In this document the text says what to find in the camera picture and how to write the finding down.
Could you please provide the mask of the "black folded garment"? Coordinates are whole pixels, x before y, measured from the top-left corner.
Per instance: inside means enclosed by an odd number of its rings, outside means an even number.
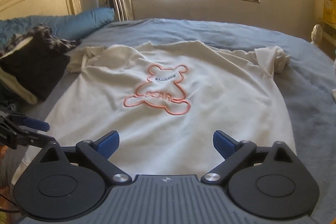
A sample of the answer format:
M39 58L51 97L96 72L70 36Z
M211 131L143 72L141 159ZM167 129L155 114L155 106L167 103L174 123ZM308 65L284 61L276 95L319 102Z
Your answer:
M1 69L44 101L63 77L69 61L69 56L50 48L41 34L36 34L21 49L1 58Z

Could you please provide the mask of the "plaid dark garment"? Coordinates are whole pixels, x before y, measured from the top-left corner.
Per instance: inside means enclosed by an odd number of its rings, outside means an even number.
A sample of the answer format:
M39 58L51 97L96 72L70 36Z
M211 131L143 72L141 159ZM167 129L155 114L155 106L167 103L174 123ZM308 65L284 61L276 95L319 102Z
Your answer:
M60 53L67 53L72 49L75 49L82 43L81 39L67 40L60 39L52 34L53 30L45 24L38 24L27 31L25 34L14 34L12 38L1 50L1 55L5 55L13 51L22 41L34 36L41 36L43 41L49 46L51 50L57 50Z

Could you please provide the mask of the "teal pillow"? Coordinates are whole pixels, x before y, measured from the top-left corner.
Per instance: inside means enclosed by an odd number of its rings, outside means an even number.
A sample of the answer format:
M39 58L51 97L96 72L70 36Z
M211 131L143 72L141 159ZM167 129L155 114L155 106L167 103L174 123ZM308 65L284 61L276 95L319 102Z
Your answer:
M60 39L83 39L114 22L114 9L100 7L81 12L77 15L38 16L30 15L21 18L1 20L1 49L15 34L24 34L38 24L52 29L52 34Z

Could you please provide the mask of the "grey bed blanket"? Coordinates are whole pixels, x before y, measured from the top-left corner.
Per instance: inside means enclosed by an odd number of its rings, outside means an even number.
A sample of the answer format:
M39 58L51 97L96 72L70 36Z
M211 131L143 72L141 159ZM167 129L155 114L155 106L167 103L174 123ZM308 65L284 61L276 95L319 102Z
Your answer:
M55 139L45 148L10 150L2 174L20 209L17 223L335 222L335 73L331 59L317 47L241 24L146 19L98 29L70 58L85 47L194 41L229 51L278 46L290 56L273 78L289 113L295 147L280 140L256 144L248 166L221 185L204 184L196 174L136 174L129 184L107 185L79 165L76 144L63 146ZM67 70L45 101L21 102L19 111L47 122L76 77Z

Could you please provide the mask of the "white green side table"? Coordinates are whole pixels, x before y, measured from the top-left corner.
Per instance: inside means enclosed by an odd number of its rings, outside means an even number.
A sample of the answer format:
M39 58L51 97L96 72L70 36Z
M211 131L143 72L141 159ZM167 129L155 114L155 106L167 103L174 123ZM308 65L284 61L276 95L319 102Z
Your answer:
M322 40L319 48L325 52L332 60L335 60L335 24L319 18L319 24L322 27Z

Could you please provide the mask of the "white footboard bedpost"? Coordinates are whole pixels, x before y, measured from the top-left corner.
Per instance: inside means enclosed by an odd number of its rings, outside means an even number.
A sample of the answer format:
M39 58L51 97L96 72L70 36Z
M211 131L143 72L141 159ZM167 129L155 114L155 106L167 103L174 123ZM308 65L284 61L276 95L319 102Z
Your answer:
M319 24L316 24L313 27L313 30L311 32L311 42L310 43L316 47L319 47L322 37L323 37L323 29Z

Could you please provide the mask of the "yellow cardboard box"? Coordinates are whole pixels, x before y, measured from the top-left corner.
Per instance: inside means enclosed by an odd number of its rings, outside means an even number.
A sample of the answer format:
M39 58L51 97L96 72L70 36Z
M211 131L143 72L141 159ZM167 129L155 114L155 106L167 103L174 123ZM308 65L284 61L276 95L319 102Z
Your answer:
M335 24L336 23L336 0L324 0L323 4L323 20Z

